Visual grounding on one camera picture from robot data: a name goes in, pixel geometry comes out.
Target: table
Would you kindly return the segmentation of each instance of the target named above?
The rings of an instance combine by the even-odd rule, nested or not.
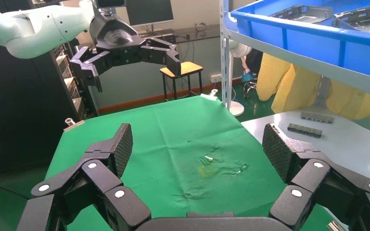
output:
[[[333,124],[301,119],[301,112],[323,114],[335,118]],[[323,107],[283,112],[242,122],[242,125],[261,143],[264,126],[275,123],[290,138],[313,143],[335,163],[370,178],[370,131],[345,117]],[[320,139],[287,131],[289,123],[323,131]]]
[[[109,139],[121,123],[132,126],[134,146],[122,180],[152,217],[187,212],[267,216],[286,186],[260,143],[216,100],[191,97],[88,119],[65,132],[47,178],[75,164],[93,142]],[[204,158],[213,158],[204,165]],[[316,206],[303,231],[327,231],[331,216]],[[69,231],[110,231],[93,206]]]

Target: white shelf post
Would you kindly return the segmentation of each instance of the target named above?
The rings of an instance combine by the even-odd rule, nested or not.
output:
[[[230,108],[232,98],[232,82],[229,75],[229,39],[225,25],[225,17],[229,12],[229,0],[219,0],[221,27],[221,71],[222,71],[222,103]]]

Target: computer monitor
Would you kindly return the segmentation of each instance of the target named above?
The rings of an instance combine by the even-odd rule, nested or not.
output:
[[[132,26],[147,26],[173,21],[171,0],[127,0]]]

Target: yellow fabric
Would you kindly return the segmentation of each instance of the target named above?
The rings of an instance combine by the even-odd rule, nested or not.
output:
[[[370,94],[331,80],[327,108],[348,119],[362,119],[370,116]]]
[[[256,91],[261,101],[276,93],[280,80],[289,70],[290,63],[264,53],[257,79]]]
[[[314,103],[317,92],[317,81],[321,75],[290,65],[284,75],[272,104],[274,113],[309,107]]]

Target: green cloth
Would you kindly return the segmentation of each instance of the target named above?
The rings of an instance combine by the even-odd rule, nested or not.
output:
[[[202,97],[160,103],[88,119],[63,134],[46,178],[77,163],[93,142],[130,123],[132,155],[122,180],[151,209],[153,218],[187,212],[267,216],[286,186],[261,144],[220,101]],[[302,230],[327,231],[332,221],[317,206]],[[69,231],[109,231],[93,206]]]

